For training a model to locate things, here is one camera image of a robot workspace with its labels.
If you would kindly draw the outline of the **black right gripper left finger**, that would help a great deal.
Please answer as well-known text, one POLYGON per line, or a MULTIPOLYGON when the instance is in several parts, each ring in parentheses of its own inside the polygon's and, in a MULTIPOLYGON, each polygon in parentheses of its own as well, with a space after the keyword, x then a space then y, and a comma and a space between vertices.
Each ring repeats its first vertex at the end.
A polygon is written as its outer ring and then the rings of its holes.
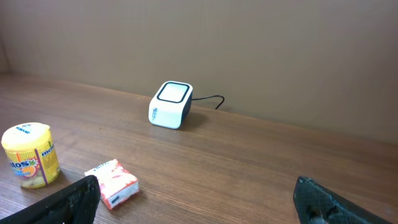
POLYGON ((98 179, 89 175, 1 219, 1 224, 93 224, 99 202, 98 179))

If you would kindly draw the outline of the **yellow mentos gum jar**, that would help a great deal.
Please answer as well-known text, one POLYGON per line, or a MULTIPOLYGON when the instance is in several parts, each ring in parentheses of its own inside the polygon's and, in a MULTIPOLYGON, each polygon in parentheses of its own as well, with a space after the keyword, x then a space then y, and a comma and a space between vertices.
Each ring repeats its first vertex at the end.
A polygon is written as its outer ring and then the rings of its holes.
POLYGON ((45 187, 58 177, 60 164, 49 125, 32 122, 13 126, 2 135, 1 145, 22 188, 45 187))

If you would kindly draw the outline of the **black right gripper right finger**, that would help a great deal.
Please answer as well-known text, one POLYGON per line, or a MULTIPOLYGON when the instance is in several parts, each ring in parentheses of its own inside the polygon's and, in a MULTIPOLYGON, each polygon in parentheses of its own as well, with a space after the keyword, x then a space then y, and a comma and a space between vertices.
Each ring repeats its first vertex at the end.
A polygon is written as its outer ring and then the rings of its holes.
POLYGON ((293 201, 301 224, 391 224, 304 176, 297 179, 293 201))

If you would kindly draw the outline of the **kleenex tissue pack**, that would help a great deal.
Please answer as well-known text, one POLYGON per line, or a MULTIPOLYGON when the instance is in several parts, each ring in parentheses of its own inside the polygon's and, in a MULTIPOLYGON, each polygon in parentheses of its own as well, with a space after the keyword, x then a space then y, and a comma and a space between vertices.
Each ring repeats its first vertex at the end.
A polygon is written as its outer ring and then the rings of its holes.
POLYGON ((117 159, 86 171, 85 176, 89 175, 98 179, 101 200, 109 210, 139 191, 137 177, 127 171, 117 159))

